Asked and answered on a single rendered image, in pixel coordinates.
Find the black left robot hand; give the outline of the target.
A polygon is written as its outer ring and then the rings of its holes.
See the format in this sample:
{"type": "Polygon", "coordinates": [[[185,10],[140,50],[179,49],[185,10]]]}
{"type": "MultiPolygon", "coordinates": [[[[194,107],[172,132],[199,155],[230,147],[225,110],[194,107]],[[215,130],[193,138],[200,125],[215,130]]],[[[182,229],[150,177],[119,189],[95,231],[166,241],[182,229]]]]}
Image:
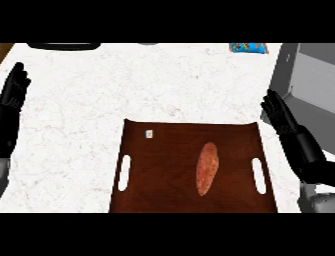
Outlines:
{"type": "Polygon", "coordinates": [[[24,64],[17,62],[0,93],[0,158],[10,158],[17,146],[20,115],[32,84],[24,64]]]}

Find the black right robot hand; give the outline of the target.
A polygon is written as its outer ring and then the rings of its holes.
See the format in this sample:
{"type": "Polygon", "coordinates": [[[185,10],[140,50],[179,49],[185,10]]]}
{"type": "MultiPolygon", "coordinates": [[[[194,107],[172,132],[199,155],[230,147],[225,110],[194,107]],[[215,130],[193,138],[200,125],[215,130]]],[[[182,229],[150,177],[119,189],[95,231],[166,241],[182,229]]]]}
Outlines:
{"type": "Polygon", "coordinates": [[[295,174],[306,184],[335,187],[335,162],[329,161],[309,129],[299,124],[289,105],[274,90],[261,103],[277,131],[287,161],[295,174]]]}

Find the grey box appliance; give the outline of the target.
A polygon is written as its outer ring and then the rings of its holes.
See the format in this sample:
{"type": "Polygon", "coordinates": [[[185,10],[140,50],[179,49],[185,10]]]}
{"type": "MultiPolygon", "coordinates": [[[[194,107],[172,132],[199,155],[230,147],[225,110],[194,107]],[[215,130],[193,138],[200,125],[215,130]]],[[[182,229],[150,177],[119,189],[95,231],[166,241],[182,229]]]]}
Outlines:
{"type": "Polygon", "coordinates": [[[284,43],[270,88],[335,155],[335,43],[284,43]]]}

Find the orange sweet potato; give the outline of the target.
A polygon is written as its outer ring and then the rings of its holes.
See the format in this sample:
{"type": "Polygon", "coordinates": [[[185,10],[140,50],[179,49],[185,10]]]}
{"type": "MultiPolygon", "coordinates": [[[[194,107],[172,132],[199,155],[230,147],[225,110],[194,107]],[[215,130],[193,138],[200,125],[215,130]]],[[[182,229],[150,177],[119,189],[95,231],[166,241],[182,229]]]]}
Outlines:
{"type": "Polygon", "coordinates": [[[197,163],[197,190],[202,196],[205,196],[210,190],[218,170],[218,147],[213,142],[209,142],[202,149],[197,163]]]}

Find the brown wooden tray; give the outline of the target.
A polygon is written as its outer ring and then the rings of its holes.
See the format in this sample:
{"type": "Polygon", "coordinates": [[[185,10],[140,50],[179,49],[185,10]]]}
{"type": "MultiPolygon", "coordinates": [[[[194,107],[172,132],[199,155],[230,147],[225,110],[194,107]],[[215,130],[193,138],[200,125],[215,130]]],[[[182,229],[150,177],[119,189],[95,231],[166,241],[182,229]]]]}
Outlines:
{"type": "Polygon", "coordinates": [[[274,190],[259,192],[253,161],[265,159],[259,125],[125,121],[120,159],[129,182],[112,196],[113,213],[275,213],[274,190]],[[209,192],[197,189],[197,164],[207,143],[219,170],[209,192]]]}

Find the black curved object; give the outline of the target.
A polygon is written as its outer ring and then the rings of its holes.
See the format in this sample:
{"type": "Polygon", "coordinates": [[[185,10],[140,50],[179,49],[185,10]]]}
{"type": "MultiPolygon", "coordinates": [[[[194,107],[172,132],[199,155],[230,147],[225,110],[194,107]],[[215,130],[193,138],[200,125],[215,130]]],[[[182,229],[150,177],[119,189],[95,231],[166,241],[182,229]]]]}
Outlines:
{"type": "Polygon", "coordinates": [[[55,50],[55,51],[86,51],[100,48],[101,43],[27,43],[35,49],[55,50]]]}

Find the blue snack packet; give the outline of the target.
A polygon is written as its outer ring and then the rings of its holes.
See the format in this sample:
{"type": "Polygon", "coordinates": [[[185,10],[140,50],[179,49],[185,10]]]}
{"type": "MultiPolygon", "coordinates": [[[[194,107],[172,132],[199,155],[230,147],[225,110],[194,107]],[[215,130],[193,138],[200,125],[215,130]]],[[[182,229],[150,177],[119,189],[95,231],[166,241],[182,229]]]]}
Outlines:
{"type": "Polygon", "coordinates": [[[268,45],[265,43],[231,43],[230,50],[234,53],[270,53],[268,45]]]}

